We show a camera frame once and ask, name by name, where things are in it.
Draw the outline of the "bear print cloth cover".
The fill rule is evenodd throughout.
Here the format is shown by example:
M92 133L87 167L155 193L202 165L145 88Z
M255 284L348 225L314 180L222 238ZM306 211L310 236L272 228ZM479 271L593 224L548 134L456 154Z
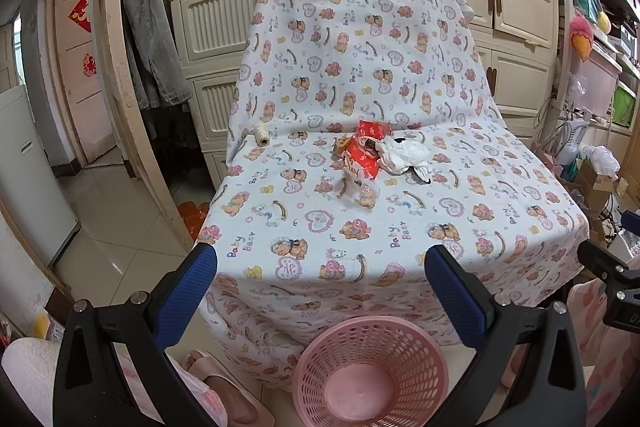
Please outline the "bear print cloth cover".
M257 0L200 233L218 256L202 315L256 381L288 386L349 317L455 343L423 280L434 245L519 305L579 272L587 219L506 127L472 18L466 0Z

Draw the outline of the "pink slipper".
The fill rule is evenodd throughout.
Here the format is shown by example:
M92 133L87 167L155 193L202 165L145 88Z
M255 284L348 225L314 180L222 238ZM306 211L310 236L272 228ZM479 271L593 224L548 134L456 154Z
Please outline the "pink slipper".
M221 399L228 414L229 426L276 425L273 415L211 353L192 350L181 366Z

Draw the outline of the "orange plastic bag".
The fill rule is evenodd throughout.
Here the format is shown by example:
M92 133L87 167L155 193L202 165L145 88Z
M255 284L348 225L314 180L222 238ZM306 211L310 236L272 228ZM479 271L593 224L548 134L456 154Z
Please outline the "orange plastic bag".
M209 203L195 204L188 200L178 205L178 211L192 239L197 239L208 213Z

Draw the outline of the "white plastic bag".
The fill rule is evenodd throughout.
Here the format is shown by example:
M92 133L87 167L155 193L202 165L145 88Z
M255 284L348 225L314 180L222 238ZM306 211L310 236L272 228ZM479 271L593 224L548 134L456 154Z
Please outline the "white plastic bag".
M617 178L620 171L620 162L607 147L603 145L585 145L580 150L580 153L598 176L608 176L612 180Z

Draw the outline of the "pink plush toy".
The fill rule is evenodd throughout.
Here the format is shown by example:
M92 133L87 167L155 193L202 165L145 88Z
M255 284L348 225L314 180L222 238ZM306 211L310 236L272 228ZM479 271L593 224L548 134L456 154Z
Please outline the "pink plush toy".
M582 14L575 14L570 19L568 33L570 34L570 43L580 60L583 63L587 62L593 47L593 31L589 20Z

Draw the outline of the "cream thread spool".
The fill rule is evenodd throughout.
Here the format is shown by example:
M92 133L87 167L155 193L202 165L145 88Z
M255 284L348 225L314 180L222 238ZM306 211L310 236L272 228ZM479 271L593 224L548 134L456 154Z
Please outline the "cream thread spool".
M270 134L264 126L255 126L252 131L255 142L259 147L267 147L270 144Z

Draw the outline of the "cardboard boxes pile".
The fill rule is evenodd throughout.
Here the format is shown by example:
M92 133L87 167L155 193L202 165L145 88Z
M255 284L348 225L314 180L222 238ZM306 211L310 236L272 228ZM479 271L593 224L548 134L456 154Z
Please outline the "cardboard boxes pile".
M582 161L576 182L582 188L586 206L591 212L601 212L611 196L615 193L624 195L628 186L624 178L613 179L612 176L597 174L588 159Z

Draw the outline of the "white refrigerator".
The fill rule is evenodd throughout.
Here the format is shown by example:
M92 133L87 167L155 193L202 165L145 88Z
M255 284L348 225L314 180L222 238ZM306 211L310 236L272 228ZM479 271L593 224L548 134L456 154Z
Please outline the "white refrigerator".
M1 95L1 198L44 265L51 268L80 224L55 179L24 87Z

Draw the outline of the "red snack wrapper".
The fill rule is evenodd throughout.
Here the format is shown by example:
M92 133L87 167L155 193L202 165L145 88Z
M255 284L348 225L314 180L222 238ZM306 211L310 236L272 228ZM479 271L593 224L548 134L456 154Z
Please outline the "red snack wrapper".
M374 180L380 169L376 144L391 134L392 128L385 122L360 120L343 153L345 167L355 176Z

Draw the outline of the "grey hanging garment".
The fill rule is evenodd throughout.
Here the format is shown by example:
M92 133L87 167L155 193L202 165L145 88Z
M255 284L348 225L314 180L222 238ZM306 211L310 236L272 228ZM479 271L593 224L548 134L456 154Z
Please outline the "grey hanging garment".
M125 46L138 107L142 110L186 103L184 77L163 0L122 0Z

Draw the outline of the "clear plastic wrapper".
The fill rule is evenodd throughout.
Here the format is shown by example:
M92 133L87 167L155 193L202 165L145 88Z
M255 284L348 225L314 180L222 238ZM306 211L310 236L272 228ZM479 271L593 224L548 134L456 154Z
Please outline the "clear plastic wrapper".
M380 191L372 180L345 176L345 183L345 197L352 205L369 210L376 206Z

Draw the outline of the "pink patterned pajama leg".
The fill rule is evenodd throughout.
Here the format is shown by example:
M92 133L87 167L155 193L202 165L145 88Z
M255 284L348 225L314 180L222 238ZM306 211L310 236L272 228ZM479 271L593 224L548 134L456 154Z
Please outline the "pink patterned pajama leg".
M603 323L606 295L599 280L574 286L567 308L582 365L593 367L586 384L586 425L595 426L611 410L639 367L639 336Z

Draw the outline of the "white tissue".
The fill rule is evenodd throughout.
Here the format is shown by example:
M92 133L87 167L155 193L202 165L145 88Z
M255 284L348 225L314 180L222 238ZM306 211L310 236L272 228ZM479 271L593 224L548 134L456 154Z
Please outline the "white tissue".
M375 143L378 165L394 176L413 170L424 183L431 182L431 151L420 140L387 135Z

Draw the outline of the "pink plastic waste basket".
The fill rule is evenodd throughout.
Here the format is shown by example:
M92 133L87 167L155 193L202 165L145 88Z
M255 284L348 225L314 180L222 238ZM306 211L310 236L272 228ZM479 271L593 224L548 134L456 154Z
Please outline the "pink plastic waste basket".
M448 388L438 344L388 315L327 329L304 350L292 379L295 410L308 427L423 426Z

